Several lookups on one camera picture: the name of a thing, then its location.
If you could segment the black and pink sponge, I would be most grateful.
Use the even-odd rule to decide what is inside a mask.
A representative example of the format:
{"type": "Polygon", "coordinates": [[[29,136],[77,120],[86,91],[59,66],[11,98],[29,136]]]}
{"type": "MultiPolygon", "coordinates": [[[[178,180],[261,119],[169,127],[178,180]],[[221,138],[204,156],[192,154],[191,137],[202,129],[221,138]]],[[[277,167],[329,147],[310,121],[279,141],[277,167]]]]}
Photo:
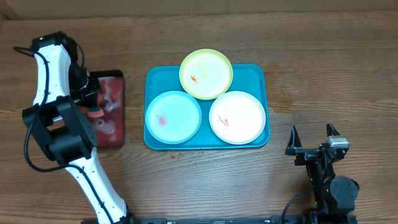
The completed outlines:
{"type": "Polygon", "coordinates": [[[104,115],[103,109],[101,108],[102,100],[103,100],[103,96],[102,96],[102,94],[99,93],[97,96],[97,99],[96,99],[96,106],[92,106],[86,111],[87,117],[99,118],[104,115]]]}

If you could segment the light blue plate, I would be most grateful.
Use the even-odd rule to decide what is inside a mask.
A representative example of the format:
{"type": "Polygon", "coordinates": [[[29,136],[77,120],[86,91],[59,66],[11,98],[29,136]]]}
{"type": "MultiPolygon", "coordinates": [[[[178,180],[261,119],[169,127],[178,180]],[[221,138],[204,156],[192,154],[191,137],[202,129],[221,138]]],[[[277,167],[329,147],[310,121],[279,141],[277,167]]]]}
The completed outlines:
{"type": "Polygon", "coordinates": [[[145,122],[156,140],[165,144],[180,144],[191,139],[199,130],[201,108],[189,94],[168,91],[150,102],[145,122]]]}

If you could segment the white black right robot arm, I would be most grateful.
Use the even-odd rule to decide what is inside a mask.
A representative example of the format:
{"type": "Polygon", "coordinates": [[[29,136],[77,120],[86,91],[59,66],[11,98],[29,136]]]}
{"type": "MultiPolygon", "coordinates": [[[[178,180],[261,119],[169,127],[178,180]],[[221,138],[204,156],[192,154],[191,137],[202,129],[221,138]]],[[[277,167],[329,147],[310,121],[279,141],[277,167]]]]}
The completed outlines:
{"type": "Polygon", "coordinates": [[[326,124],[327,138],[317,148],[302,147],[296,127],[293,125],[285,150],[295,156],[296,166],[305,166],[311,188],[295,196],[284,208],[281,223],[356,223],[349,213],[355,210],[359,184],[348,177],[337,176],[333,163],[345,158],[349,150],[348,140],[331,123],[326,124]],[[308,208],[301,216],[287,218],[288,208],[300,197],[313,192],[315,208],[308,208]]]}

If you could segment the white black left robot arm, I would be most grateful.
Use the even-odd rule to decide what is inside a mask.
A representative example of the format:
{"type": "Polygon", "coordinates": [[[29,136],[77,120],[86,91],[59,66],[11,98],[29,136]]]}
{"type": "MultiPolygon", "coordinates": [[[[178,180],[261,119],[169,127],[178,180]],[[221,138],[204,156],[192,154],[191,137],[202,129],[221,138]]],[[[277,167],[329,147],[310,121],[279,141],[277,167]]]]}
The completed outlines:
{"type": "Polygon", "coordinates": [[[57,170],[80,185],[96,223],[132,223],[99,159],[99,150],[124,144],[124,78],[120,70],[91,72],[82,47],[58,31],[17,51],[35,58],[37,93],[22,112],[27,139],[34,139],[57,170]]]}

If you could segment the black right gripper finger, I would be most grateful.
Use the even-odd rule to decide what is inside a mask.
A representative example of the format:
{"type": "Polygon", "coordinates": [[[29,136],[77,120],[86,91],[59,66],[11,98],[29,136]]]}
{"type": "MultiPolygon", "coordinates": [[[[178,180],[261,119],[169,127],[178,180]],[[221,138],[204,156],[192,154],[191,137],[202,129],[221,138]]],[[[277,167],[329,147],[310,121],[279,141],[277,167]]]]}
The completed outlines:
{"type": "Polygon", "coordinates": [[[340,133],[335,129],[331,122],[326,124],[326,135],[329,136],[339,136],[340,133]]]}
{"type": "Polygon", "coordinates": [[[297,129],[293,124],[291,127],[290,139],[285,150],[285,155],[296,156],[300,152],[302,152],[302,144],[297,129]]]}

